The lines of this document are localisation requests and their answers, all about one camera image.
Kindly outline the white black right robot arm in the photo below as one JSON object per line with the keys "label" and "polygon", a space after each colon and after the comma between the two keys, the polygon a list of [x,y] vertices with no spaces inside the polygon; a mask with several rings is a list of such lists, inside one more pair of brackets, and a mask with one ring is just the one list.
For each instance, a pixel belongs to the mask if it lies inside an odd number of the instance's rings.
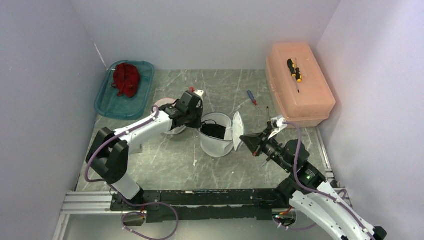
{"label": "white black right robot arm", "polygon": [[321,227],[334,240],[384,240],[388,233],[360,217],[311,163],[301,139],[279,143],[270,131],[240,136],[240,140],[258,157],[266,155],[287,173],[274,190],[276,203],[294,207]]}

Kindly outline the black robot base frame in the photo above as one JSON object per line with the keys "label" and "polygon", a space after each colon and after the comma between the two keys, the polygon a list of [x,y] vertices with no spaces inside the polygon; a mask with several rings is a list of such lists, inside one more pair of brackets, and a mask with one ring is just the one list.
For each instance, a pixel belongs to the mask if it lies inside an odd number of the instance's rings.
{"label": "black robot base frame", "polygon": [[147,223],[164,221],[255,219],[270,221],[289,209],[289,201],[274,188],[146,190],[143,198],[125,202],[112,195],[112,212],[145,214]]}

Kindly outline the white mesh blue zip laundry bag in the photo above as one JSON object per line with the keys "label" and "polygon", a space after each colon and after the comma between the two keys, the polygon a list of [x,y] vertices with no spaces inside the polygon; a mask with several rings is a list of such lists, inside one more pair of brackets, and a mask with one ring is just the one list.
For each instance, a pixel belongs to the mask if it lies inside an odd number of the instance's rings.
{"label": "white mesh blue zip laundry bag", "polygon": [[238,111],[232,118],[222,112],[203,115],[198,132],[201,149],[213,158],[238,151],[243,145],[240,137],[246,134],[243,118]]}

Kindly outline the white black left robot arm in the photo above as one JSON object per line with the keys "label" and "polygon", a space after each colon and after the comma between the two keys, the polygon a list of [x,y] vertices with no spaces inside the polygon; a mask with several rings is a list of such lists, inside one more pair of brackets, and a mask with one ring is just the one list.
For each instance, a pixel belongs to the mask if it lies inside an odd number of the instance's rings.
{"label": "white black left robot arm", "polygon": [[152,114],[131,125],[111,130],[99,130],[86,157],[84,178],[89,183],[89,171],[99,175],[98,182],[105,182],[124,198],[124,204],[131,210],[139,209],[144,203],[144,190],[128,173],[130,154],[147,140],[187,127],[197,129],[202,125],[204,110],[203,90],[187,90],[171,103],[154,105]]}

